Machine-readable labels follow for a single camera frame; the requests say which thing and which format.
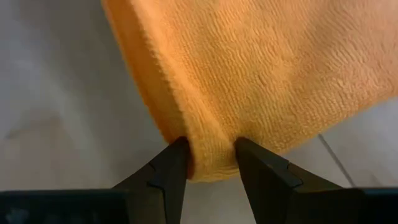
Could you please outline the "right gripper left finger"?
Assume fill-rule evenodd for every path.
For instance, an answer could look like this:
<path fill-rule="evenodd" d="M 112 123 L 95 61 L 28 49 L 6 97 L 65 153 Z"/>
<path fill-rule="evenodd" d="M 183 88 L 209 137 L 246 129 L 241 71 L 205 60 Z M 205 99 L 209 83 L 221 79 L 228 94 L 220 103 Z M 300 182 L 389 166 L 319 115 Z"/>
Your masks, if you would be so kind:
<path fill-rule="evenodd" d="M 180 137 L 110 189 L 0 191 L 0 224 L 180 224 L 189 152 Z"/>

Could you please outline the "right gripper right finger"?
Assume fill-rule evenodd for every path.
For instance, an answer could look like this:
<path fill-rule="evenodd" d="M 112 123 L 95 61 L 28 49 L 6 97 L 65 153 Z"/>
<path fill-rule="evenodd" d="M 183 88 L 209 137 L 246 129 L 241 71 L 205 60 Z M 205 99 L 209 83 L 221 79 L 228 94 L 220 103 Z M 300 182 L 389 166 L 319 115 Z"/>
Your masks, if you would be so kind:
<path fill-rule="evenodd" d="M 398 224 L 398 188 L 344 188 L 249 139 L 234 148 L 257 224 Z"/>

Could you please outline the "orange microfiber towel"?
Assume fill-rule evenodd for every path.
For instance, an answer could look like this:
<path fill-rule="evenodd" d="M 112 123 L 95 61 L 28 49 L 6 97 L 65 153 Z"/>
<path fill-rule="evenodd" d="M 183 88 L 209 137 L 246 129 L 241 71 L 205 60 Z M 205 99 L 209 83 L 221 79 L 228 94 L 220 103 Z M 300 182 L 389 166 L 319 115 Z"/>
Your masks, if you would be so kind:
<path fill-rule="evenodd" d="M 102 0 L 164 139 L 188 177 L 238 172 L 233 143 L 286 152 L 398 96 L 398 0 Z"/>

